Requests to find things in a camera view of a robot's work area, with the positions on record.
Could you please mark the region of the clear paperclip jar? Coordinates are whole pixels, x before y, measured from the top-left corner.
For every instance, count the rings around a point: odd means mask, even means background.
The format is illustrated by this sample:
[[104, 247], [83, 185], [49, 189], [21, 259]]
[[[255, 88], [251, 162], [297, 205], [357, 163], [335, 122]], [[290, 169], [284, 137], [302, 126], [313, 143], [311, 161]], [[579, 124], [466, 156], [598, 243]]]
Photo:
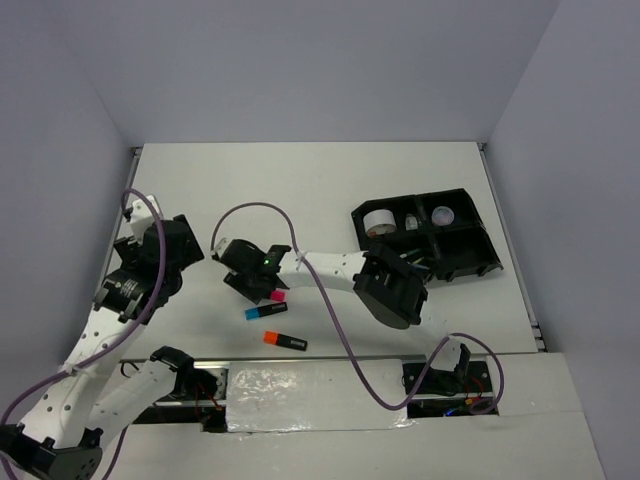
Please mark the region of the clear paperclip jar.
[[447, 206], [436, 207], [431, 214], [431, 222], [435, 226], [448, 226], [455, 221], [454, 211]]

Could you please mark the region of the large white tape roll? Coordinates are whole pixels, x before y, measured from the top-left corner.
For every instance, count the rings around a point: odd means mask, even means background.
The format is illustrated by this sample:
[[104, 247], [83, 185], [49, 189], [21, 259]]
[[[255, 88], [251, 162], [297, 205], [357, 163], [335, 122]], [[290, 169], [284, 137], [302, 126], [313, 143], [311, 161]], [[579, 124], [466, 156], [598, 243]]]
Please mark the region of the large white tape roll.
[[378, 209], [367, 213], [363, 217], [363, 227], [369, 238], [397, 231], [394, 214], [388, 209]]

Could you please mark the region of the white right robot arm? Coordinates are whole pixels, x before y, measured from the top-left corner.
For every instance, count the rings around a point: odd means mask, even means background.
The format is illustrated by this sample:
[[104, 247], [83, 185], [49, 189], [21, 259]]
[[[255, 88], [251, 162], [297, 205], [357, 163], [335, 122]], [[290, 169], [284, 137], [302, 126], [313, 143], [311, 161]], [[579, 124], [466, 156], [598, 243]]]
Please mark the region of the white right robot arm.
[[286, 245], [264, 252], [247, 240], [222, 239], [212, 259], [228, 269], [224, 282], [254, 303], [275, 290], [303, 287], [353, 293], [383, 325], [418, 328], [428, 352], [447, 341], [430, 367], [442, 389], [457, 391], [470, 377], [469, 349], [430, 313], [424, 276], [384, 245], [346, 254], [297, 253]]

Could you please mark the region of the green pen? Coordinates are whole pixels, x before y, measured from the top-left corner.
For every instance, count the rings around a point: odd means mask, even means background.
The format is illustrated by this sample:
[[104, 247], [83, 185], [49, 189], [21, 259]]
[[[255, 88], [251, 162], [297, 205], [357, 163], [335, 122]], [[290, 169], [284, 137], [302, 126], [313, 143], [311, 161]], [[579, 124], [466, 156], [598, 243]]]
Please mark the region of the green pen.
[[418, 249], [412, 249], [412, 250], [409, 250], [407, 252], [404, 252], [404, 253], [400, 254], [400, 257], [401, 258], [412, 257], [412, 256], [415, 256], [417, 254], [420, 254], [421, 251], [422, 251], [422, 249], [419, 249], [419, 248]]

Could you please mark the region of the pink highlighter marker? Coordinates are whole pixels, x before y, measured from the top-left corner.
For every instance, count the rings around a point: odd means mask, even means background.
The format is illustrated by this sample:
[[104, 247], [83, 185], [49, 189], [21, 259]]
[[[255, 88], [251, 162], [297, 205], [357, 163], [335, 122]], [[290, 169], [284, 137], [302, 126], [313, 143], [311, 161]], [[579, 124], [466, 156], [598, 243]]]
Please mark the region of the pink highlighter marker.
[[281, 290], [274, 290], [270, 294], [269, 299], [274, 302], [284, 302], [286, 300], [286, 293]]

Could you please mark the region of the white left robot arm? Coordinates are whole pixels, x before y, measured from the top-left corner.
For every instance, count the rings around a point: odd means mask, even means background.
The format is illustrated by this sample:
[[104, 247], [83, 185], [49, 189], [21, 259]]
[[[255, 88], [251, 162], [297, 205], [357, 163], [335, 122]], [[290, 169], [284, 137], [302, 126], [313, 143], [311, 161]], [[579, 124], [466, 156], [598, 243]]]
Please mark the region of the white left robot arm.
[[211, 398], [218, 379], [169, 346], [154, 351], [110, 394], [103, 392], [144, 328], [123, 334], [144, 310], [156, 311], [182, 286], [182, 273], [203, 260], [187, 219], [178, 215], [120, 238], [118, 269], [103, 280], [80, 339], [54, 382], [18, 423], [1, 427], [1, 458], [39, 479], [89, 479], [104, 448], [152, 403], [165, 397]]

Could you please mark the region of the small clear tape roll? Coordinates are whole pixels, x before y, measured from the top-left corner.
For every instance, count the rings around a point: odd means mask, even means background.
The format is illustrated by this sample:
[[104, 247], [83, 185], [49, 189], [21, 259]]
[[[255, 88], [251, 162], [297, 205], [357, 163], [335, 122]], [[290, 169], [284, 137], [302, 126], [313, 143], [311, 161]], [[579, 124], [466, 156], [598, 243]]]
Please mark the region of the small clear tape roll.
[[405, 217], [405, 230], [406, 231], [415, 231], [419, 228], [419, 221], [416, 216], [412, 214], [408, 214]]

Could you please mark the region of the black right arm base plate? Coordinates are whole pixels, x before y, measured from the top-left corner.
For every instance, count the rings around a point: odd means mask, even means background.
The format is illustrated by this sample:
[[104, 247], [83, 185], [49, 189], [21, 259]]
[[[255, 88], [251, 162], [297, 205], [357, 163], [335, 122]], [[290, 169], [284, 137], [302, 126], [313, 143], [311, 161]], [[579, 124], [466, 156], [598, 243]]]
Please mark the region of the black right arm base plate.
[[[424, 368], [424, 361], [403, 361], [402, 381], [406, 393], [416, 384]], [[432, 368], [426, 373], [417, 390], [418, 395], [436, 395], [453, 397], [465, 394], [468, 397], [491, 394], [493, 386], [485, 361], [471, 360], [467, 370], [461, 375], [452, 372], [436, 371]]]

